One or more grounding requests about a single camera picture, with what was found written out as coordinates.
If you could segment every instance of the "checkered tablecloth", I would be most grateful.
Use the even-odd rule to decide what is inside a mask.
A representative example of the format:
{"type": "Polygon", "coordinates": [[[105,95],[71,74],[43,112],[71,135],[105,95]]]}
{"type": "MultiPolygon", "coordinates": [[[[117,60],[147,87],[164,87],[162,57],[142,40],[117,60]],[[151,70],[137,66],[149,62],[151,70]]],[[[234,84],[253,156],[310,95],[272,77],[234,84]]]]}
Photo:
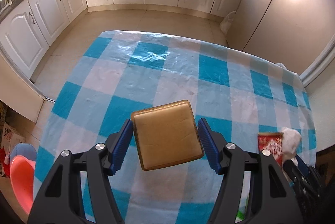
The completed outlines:
{"type": "MultiPolygon", "coordinates": [[[[34,194],[64,149],[89,150],[119,131],[133,111],[188,99],[196,122],[243,150],[257,152],[257,133],[281,127],[302,135],[298,154],[316,157],[315,129],[304,86],[295,73],[258,57],[194,39],[130,31],[106,31],[92,43],[64,84],[38,150],[34,194]]],[[[126,224],[203,224],[222,177],[200,160],[143,171],[134,139],[123,166],[110,177],[126,224]]],[[[245,205],[249,174],[240,207],[245,205]]],[[[94,220],[86,174],[86,217],[94,220]]]]}

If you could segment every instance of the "snack package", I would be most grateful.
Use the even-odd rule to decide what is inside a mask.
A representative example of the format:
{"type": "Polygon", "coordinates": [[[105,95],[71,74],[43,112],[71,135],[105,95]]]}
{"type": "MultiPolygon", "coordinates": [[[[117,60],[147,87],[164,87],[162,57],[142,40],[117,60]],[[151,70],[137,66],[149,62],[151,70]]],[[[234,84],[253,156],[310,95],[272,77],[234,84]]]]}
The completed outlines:
{"type": "Polygon", "coordinates": [[[267,149],[271,152],[276,162],[282,165],[282,139],[280,132],[260,132],[258,133],[258,149],[267,149]]]}

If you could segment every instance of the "wall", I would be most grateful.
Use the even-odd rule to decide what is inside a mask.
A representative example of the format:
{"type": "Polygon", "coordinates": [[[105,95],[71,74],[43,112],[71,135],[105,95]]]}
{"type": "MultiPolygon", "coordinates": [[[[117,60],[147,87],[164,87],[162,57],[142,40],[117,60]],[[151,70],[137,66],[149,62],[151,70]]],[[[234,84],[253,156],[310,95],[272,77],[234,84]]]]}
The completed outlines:
{"type": "Polygon", "coordinates": [[[335,59],[307,87],[317,138],[317,151],[335,144],[335,59]]]}

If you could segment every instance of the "table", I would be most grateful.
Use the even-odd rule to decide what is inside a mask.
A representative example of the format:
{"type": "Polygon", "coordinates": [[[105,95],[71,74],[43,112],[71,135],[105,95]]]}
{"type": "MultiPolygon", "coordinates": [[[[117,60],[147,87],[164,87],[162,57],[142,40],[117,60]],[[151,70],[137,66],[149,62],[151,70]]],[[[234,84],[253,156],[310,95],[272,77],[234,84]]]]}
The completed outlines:
{"type": "MultiPolygon", "coordinates": [[[[261,58],[204,41],[133,31],[106,31],[73,69],[51,111],[38,150],[34,194],[62,150],[89,150],[119,131],[131,112],[190,101],[196,122],[243,150],[257,152],[258,132],[294,128],[298,154],[315,163],[316,138],[308,96],[295,73],[261,58]]],[[[86,174],[84,209],[94,220],[86,174]]],[[[240,209],[249,190],[245,173],[240,209]]],[[[206,157],[143,171],[134,139],[110,184],[126,224],[206,223],[222,177],[206,157]]]]}

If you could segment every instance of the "white plastic bag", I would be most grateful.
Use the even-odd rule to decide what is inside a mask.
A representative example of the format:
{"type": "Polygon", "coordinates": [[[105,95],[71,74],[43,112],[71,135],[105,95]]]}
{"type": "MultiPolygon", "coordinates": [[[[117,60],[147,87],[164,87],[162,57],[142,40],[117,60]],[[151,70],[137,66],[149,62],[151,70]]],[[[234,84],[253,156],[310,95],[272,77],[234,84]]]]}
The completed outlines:
{"type": "Polygon", "coordinates": [[[236,11],[230,12],[220,23],[220,29],[224,35],[227,35],[228,30],[230,26],[232,25],[232,21],[234,19],[235,14],[236,14],[236,11]]]}
{"type": "Polygon", "coordinates": [[[281,131],[283,133],[282,140],[282,153],[283,162],[296,156],[296,150],[301,141],[301,135],[298,131],[283,127],[281,131]]]}

